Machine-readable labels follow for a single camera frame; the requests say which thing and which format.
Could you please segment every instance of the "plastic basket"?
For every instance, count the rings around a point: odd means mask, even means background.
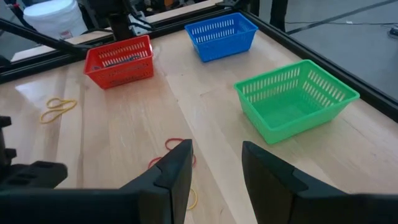
[[[149,36],[90,49],[84,73],[102,89],[154,76]]]
[[[268,144],[333,119],[359,93],[310,60],[235,84],[242,109]]]
[[[203,62],[250,49],[258,28],[240,13],[186,25],[193,47]]]

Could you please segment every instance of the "rubber band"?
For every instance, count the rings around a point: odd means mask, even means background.
[[[165,145],[166,149],[169,150],[169,151],[171,151],[172,149],[167,146],[167,143],[169,143],[171,141],[180,141],[180,142],[182,142],[182,141],[184,141],[184,139],[182,139],[182,138],[170,138],[170,139],[168,139],[164,143],[164,145]],[[150,169],[157,161],[161,160],[161,158],[162,158],[162,156],[159,156],[159,157],[156,157],[155,159],[151,160],[149,162],[149,164],[148,164],[148,169]],[[195,155],[193,155],[192,167],[195,167],[196,163],[197,163],[197,157]],[[190,189],[190,192],[193,192],[193,195],[194,195],[195,199],[193,201],[193,204],[191,206],[189,206],[187,208],[187,210],[194,209],[196,207],[196,205],[198,204],[198,194],[193,189]]]
[[[172,149],[169,148],[168,145],[167,145],[169,142],[172,142],[172,141],[179,141],[179,142],[182,142],[182,141],[184,141],[184,140],[185,140],[185,139],[182,139],[182,138],[169,138],[169,139],[164,143],[164,146],[166,147],[167,150],[171,151]],[[196,164],[197,164],[197,157],[196,157],[195,155],[193,155],[192,167],[195,167]]]
[[[51,106],[51,102],[53,101],[59,101],[60,103],[54,106]],[[68,108],[63,108],[63,105],[68,104],[68,103],[72,103],[72,105]],[[77,101],[76,100],[62,100],[58,97],[55,98],[51,98],[48,100],[48,102],[46,103],[46,106],[48,109],[50,109],[49,111],[45,112],[44,114],[41,115],[40,117],[40,123],[41,124],[49,124],[53,121],[55,121],[58,117],[60,117],[61,115],[63,115],[64,113],[74,109],[74,107],[77,105]],[[50,119],[49,121],[44,121],[44,117],[50,113],[53,112],[59,112],[57,115],[55,115],[52,119]]]
[[[193,189],[190,189],[190,192],[193,192],[193,195],[195,196],[195,201],[193,202],[193,204],[191,206],[189,206],[187,208],[187,210],[194,209],[197,206],[197,204],[198,204],[198,194],[197,194],[197,192],[195,190],[193,190]]]

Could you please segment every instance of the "table surface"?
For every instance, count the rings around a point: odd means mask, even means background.
[[[168,138],[193,139],[196,208],[186,223],[255,223],[241,145],[255,142],[345,192],[398,193],[398,125],[362,100],[332,122],[268,146],[245,117],[233,84],[300,60],[261,32],[251,50],[201,63],[185,31],[152,40],[155,75],[103,91],[70,64],[0,86],[0,114],[15,163],[68,166],[60,188],[118,188],[167,153]],[[78,105],[40,124],[52,97]]]

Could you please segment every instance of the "red basket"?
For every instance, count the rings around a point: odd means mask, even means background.
[[[102,89],[154,76],[148,35],[90,49],[84,73]]]

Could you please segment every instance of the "floor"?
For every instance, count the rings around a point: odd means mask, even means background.
[[[286,22],[322,21],[347,12],[369,7],[362,12],[332,22],[398,22],[398,1],[380,0],[289,0]],[[269,20],[271,1],[261,5],[260,17]],[[297,31],[309,24],[286,24],[292,37],[321,53],[385,94],[398,99],[398,39],[387,32],[393,25],[322,24]]]

